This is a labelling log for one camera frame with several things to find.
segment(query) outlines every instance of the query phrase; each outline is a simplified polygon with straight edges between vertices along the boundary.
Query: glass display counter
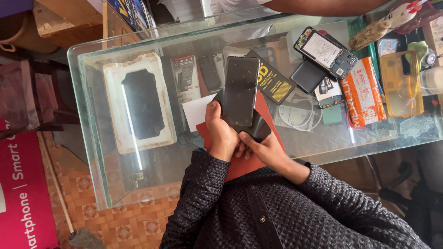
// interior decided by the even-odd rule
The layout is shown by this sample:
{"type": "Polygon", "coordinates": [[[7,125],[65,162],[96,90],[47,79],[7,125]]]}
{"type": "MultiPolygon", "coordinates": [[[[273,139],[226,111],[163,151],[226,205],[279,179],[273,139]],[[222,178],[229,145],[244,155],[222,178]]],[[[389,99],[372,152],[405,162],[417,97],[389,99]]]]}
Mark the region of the glass display counter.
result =
{"type": "MultiPolygon", "coordinates": [[[[276,14],[257,7],[253,12],[260,16],[251,19],[250,11],[69,49],[98,209],[137,202],[149,205],[157,198],[179,194],[192,151],[202,150],[204,142],[188,127],[182,103],[216,93],[223,86],[227,56],[267,49],[267,59],[289,78],[301,62],[290,44],[292,34],[329,23],[328,29],[343,34],[335,36],[337,40],[347,44],[347,33],[352,35],[361,26],[361,17],[276,14]],[[178,67],[180,60],[193,62],[178,67]]],[[[370,56],[371,50],[373,46],[355,54],[370,56]]],[[[307,98],[295,94],[283,105],[309,112],[311,104],[302,101],[307,98]]],[[[434,99],[436,96],[424,97],[421,115],[389,118],[360,129],[350,128],[344,103],[333,112],[314,106],[313,121],[307,125],[318,124],[310,132],[285,125],[279,121],[280,107],[269,99],[267,104],[286,153],[294,159],[324,164],[442,139],[442,117],[440,108],[432,104],[434,99]]]]}

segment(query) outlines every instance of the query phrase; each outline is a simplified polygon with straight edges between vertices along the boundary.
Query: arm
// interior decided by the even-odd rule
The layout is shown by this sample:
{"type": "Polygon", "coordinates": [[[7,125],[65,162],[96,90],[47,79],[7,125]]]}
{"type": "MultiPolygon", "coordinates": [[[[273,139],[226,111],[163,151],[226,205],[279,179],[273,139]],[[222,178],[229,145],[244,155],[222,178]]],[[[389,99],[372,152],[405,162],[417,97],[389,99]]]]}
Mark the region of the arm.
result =
{"type": "Polygon", "coordinates": [[[390,0],[272,0],[262,4],[272,10],[307,16],[360,16],[390,0]]]}
{"type": "Polygon", "coordinates": [[[361,191],[307,163],[309,178],[298,189],[343,225],[393,248],[429,248],[412,228],[361,191]]]}
{"type": "Polygon", "coordinates": [[[180,200],[169,216],[160,248],[192,248],[200,229],[217,203],[235,147],[237,132],[221,119],[217,101],[206,107],[205,121],[211,134],[212,148],[208,153],[193,152],[180,189],[180,200]]]}
{"type": "Polygon", "coordinates": [[[300,192],[343,225],[393,248],[428,248],[404,220],[382,207],[381,202],[315,165],[308,163],[306,167],[291,160],[273,133],[261,144],[243,132],[240,138],[260,161],[298,185],[300,192]]]}
{"type": "Polygon", "coordinates": [[[193,152],[180,189],[180,200],[169,216],[160,248],[192,248],[195,239],[220,198],[230,163],[206,152],[193,152]]]}

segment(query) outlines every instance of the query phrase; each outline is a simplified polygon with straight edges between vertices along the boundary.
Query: red paper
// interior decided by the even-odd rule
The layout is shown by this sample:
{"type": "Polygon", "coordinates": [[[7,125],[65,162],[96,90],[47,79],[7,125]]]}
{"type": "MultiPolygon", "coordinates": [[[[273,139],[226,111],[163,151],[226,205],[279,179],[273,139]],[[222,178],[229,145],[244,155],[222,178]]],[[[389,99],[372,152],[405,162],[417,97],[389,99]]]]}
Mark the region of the red paper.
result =
{"type": "MultiPolygon", "coordinates": [[[[278,134],[274,126],[274,122],[272,121],[272,117],[269,114],[269,109],[268,106],[266,105],[266,101],[264,100],[264,97],[259,90],[257,90],[257,96],[255,100],[255,110],[257,110],[257,112],[264,118],[264,120],[269,125],[271,130],[274,132],[278,142],[280,142],[280,145],[284,151],[283,142],[281,141],[280,135],[278,134]]],[[[200,133],[200,136],[202,136],[202,138],[205,140],[206,150],[208,152],[211,151],[212,137],[208,131],[208,128],[206,127],[206,122],[197,125],[197,130],[200,133]]],[[[248,160],[245,159],[244,155],[240,158],[233,156],[231,159],[231,167],[229,168],[225,182],[240,177],[244,174],[248,174],[264,166],[266,165],[262,163],[255,154],[252,154],[248,160]]]]}
{"type": "Polygon", "coordinates": [[[0,168],[0,247],[58,247],[36,132],[0,141],[0,168]]]}

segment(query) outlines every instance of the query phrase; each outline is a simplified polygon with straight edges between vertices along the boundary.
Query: person's left hand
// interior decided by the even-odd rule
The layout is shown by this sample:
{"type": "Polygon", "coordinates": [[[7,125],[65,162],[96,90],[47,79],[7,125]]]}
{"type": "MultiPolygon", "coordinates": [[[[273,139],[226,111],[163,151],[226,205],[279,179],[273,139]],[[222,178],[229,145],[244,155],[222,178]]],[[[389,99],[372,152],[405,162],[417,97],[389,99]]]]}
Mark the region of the person's left hand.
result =
{"type": "Polygon", "coordinates": [[[205,121],[212,137],[212,148],[209,154],[229,162],[235,148],[239,145],[240,138],[237,132],[221,119],[221,108],[218,101],[212,101],[206,106],[205,121]]]}

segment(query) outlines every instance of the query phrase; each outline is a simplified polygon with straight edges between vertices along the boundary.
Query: orange patterned floor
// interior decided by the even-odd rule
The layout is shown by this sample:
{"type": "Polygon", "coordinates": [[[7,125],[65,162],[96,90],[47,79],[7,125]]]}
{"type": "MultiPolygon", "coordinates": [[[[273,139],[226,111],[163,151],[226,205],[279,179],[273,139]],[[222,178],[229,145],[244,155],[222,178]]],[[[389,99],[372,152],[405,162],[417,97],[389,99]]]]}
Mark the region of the orange patterned floor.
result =
{"type": "MultiPolygon", "coordinates": [[[[43,134],[74,230],[89,228],[108,249],[159,247],[167,217],[174,212],[179,195],[98,211],[89,168],[69,150],[55,145],[51,132],[43,134]]],[[[48,158],[43,157],[43,164],[60,247],[74,248],[68,243],[70,233],[48,158]]]]}

